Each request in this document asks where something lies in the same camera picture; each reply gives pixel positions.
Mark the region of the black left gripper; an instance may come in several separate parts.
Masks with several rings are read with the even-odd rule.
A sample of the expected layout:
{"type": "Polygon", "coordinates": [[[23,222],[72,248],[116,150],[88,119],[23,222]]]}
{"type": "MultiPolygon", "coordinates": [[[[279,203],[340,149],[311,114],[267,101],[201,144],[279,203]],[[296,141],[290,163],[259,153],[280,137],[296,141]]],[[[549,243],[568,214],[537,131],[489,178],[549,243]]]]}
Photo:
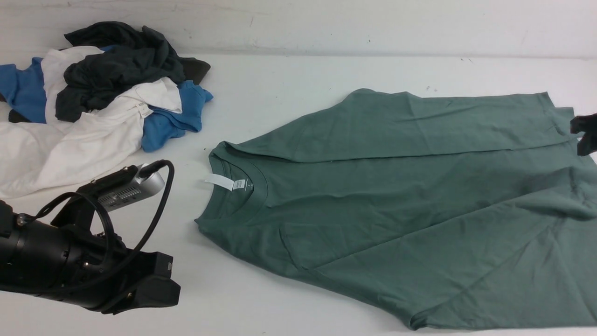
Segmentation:
{"type": "Polygon", "coordinates": [[[121,266],[132,251],[115,233],[109,206],[100,202],[111,190],[113,186],[105,182],[79,187],[51,221],[69,246],[47,299],[105,315],[177,306],[181,286],[170,279],[173,257],[141,252],[121,266]]]}

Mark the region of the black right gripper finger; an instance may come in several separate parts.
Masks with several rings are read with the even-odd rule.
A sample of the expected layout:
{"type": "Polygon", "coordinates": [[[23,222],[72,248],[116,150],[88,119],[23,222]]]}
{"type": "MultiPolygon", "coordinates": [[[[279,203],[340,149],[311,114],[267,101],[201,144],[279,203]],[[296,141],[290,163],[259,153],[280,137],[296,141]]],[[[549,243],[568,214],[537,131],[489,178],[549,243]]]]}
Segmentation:
{"type": "Polygon", "coordinates": [[[595,133],[584,133],[576,146],[578,156],[589,156],[597,151],[597,135],[595,133]]]}
{"type": "Polygon", "coordinates": [[[596,134],[597,114],[575,116],[570,121],[570,132],[572,134],[596,134]]]}

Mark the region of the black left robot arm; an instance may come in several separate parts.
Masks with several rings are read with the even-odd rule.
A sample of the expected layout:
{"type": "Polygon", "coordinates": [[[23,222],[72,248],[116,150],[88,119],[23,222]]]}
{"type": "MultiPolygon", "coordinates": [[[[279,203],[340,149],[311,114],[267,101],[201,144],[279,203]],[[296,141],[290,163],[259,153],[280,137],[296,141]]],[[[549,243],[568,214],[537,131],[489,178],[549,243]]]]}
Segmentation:
{"type": "Polygon", "coordinates": [[[87,187],[58,196],[36,216],[1,204],[1,290],[116,315],[177,306],[180,285],[173,258],[142,252],[170,195],[166,181],[158,209],[136,247],[124,245],[96,193],[87,187]]]}

